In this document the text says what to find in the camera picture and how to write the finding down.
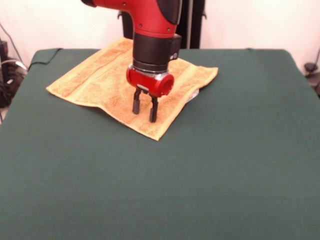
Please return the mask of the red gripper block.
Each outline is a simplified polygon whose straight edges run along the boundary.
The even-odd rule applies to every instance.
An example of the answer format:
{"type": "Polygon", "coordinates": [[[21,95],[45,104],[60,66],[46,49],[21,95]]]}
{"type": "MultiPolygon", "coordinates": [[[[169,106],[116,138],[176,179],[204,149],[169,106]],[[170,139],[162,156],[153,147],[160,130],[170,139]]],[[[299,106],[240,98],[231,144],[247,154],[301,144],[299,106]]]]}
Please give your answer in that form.
{"type": "Polygon", "coordinates": [[[149,121],[155,123],[158,114],[158,98],[167,96],[171,92],[175,83],[174,76],[167,71],[159,74],[139,71],[130,64],[126,70],[126,80],[136,88],[133,95],[132,112],[135,115],[140,113],[140,95],[143,90],[151,95],[152,107],[149,121]]]}

